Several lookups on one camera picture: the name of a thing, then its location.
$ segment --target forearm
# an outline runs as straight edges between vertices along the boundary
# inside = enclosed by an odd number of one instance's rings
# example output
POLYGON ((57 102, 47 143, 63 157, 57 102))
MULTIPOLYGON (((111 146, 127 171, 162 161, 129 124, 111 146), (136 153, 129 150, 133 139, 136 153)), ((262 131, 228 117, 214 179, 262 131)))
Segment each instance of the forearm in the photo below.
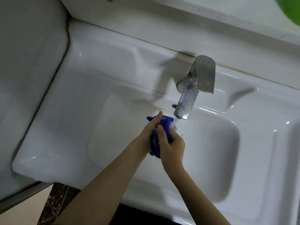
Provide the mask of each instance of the forearm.
POLYGON ((230 225, 226 218, 216 209, 210 200, 199 189, 186 170, 181 167, 169 175, 180 192, 196 224, 230 225))
POLYGON ((88 184, 55 224, 109 224, 122 196, 147 152, 132 143, 88 184))

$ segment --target green object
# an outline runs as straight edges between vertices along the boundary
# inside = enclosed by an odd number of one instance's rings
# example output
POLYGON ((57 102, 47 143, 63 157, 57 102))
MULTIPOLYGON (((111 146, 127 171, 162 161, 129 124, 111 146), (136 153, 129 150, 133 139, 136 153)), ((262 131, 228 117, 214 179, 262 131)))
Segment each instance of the green object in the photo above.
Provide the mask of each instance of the green object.
POLYGON ((300 0, 278 0, 278 3, 285 15, 300 26, 300 0))

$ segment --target faucet spout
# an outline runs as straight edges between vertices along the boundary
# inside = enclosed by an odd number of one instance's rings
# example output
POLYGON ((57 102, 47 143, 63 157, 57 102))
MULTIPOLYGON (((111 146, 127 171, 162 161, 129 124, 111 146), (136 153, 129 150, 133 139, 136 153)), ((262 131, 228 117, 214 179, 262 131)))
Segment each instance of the faucet spout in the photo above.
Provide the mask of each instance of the faucet spout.
POLYGON ((174 115, 187 120, 199 91, 214 93, 216 63, 208 56, 197 56, 188 74, 179 81, 177 89, 182 93, 174 115))

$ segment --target person's left hand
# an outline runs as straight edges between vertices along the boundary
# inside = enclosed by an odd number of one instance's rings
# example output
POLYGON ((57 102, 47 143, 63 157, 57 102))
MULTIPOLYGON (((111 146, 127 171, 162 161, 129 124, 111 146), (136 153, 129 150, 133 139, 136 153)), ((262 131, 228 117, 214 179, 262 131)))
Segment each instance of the person's left hand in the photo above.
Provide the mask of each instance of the person's left hand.
POLYGON ((163 118, 163 112, 160 111, 143 129, 141 134, 134 139, 129 145, 145 152, 150 152, 150 135, 163 118))

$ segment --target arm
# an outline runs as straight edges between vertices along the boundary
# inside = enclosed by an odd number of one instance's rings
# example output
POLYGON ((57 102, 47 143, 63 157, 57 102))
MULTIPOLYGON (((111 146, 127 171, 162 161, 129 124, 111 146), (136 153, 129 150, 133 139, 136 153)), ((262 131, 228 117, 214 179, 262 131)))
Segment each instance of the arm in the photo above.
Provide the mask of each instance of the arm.
POLYGON ((161 125, 157 127, 157 134, 163 168, 178 189, 195 223, 230 225, 183 168, 182 159, 185 149, 183 139, 170 128, 173 143, 169 144, 161 125))
POLYGON ((54 224, 109 224, 129 182, 150 151, 150 135, 162 116, 160 111, 142 133, 74 198, 54 224))

